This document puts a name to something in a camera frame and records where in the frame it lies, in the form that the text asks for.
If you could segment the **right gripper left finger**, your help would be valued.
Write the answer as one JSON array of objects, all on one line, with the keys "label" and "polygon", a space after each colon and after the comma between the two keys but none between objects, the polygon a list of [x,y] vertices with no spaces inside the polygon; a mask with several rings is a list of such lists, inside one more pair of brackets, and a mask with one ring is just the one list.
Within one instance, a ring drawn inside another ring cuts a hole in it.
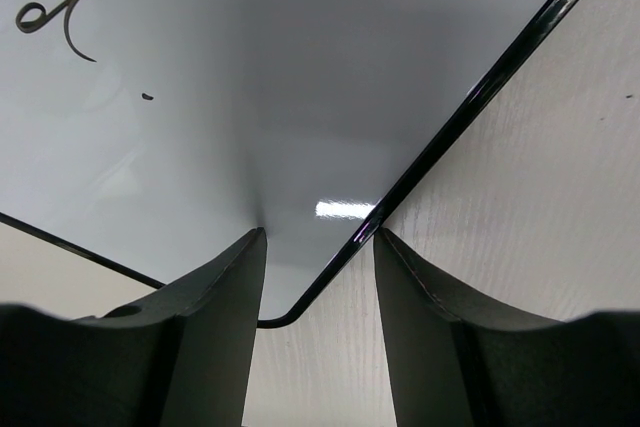
[{"label": "right gripper left finger", "polygon": [[238,426],[266,269],[256,228],[108,314],[1,307],[5,426]]}]

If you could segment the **white whiteboard black frame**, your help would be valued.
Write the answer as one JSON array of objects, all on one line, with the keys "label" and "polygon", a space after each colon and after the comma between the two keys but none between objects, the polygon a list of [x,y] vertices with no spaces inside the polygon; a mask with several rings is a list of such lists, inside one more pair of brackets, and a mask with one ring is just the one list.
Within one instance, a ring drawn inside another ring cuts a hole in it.
[{"label": "white whiteboard black frame", "polygon": [[1,0],[1,221],[295,322],[579,0]]}]

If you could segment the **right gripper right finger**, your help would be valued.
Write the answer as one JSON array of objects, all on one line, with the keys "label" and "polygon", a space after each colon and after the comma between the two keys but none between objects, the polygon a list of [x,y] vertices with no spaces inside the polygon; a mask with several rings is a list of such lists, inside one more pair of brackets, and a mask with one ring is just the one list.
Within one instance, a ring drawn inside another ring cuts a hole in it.
[{"label": "right gripper right finger", "polygon": [[635,426],[639,315],[561,322],[492,298],[393,232],[374,267],[401,426]]}]

